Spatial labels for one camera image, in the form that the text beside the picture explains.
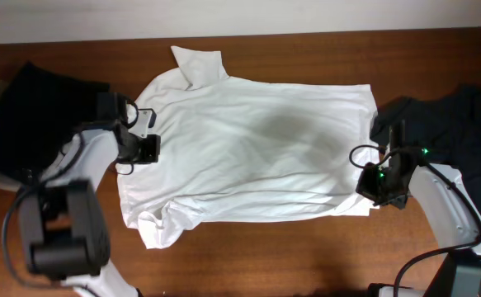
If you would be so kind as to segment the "white t-shirt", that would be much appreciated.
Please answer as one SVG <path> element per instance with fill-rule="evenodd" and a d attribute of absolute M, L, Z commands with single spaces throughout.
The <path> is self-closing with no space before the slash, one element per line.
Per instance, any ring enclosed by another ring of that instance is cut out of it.
<path fill-rule="evenodd" d="M 148 249 L 204 222 L 274 223 L 367 216 L 356 193 L 375 163 L 368 84 L 256 82 L 226 73 L 218 51 L 172 48 L 177 66 L 141 92 L 156 112 L 156 163 L 120 166 L 125 225 Z"/>

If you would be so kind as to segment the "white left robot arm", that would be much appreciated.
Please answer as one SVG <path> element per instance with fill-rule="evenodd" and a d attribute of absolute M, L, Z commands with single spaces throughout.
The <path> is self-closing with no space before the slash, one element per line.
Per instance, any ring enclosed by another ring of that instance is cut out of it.
<path fill-rule="evenodd" d="M 151 134 L 157 114 L 116 92 L 97 96 L 96 117 L 82 123 L 58 164 L 22 187 L 2 222 L 4 264 L 17 284 L 35 290 L 72 290 L 80 296 L 140 296 L 111 261 L 111 241 L 97 188 L 112 163 L 155 163 L 161 138 Z M 21 277 L 7 244 L 18 218 L 27 271 L 45 283 Z"/>

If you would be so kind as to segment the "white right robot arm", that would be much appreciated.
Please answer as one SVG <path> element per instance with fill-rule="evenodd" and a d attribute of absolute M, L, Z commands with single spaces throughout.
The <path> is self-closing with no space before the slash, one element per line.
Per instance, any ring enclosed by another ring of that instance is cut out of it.
<path fill-rule="evenodd" d="M 404 209 L 408 199 L 421 206 L 438 249 L 409 260 L 391 285 L 372 283 L 367 294 L 394 296 L 481 296 L 481 214 L 464 188 L 459 170 L 429 162 L 426 147 L 407 144 L 405 124 L 389 129 L 384 158 L 361 166 L 356 193 L 375 206 Z M 404 287 L 404 274 L 418 262 L 442 255 L 444 260 L 425 290 Z"/>

